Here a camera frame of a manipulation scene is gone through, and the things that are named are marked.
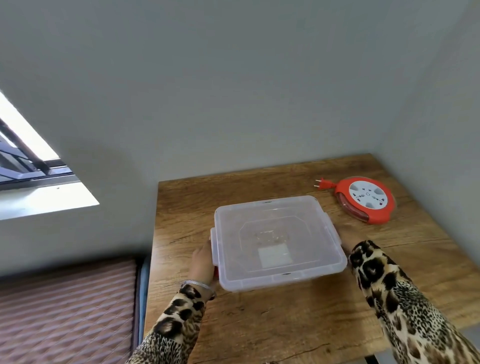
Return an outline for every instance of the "transparent plastic box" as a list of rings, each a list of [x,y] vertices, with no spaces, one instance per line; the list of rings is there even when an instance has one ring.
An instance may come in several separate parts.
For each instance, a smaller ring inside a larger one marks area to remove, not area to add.
[[[293,283],[347,266],[340,238],[312,196],[219,207],[211,238],[220,285],[228,291]]]

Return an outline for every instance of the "leopard print sleeve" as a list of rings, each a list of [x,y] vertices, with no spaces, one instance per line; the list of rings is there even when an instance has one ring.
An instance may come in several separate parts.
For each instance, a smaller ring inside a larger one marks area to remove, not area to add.
[[[198,290],[183,286],[127,364],[186,364],[204,312],[205,300]]]
[[[348,260],[397,363],[480,363],[475,347],[371,240],[357,244]]]

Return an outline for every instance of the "bracelet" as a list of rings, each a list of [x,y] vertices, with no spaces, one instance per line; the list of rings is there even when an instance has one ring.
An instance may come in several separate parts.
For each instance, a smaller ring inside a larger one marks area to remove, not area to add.
[[[200,287],[205,288],[206,290],[209,290],[210,292],[212,292],[212,297],[209,299],[209,301],[211,301],[212,299],[214,299],[216,297],[215,290],[212,287],[210,287],[208,284],[199,282],[197,280],[188,279],[188,280],[184,280],[182,282],[182,284],[180,285],[180,289],[183,288],[183,286],[185,286],[186,284],[194,284],[196,286],[200,286]]]

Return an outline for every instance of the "wood grain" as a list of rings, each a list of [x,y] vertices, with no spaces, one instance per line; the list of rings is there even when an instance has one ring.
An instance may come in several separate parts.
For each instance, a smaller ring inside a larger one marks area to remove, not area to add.
[[[319,177],[380,180],[398,208],[382,226],[346,215]],[[458,327],[480,322],[480,272],[372,155],[291,164],[161,182],[150,269],[145,331],[185,279],[192,251],[208,239],[222,205],[315,196],[333,222],[365,231]],[[190,363],[333,364],[388,347],[373,311],[349,271],[287,286],[223,291],[208,304]]]

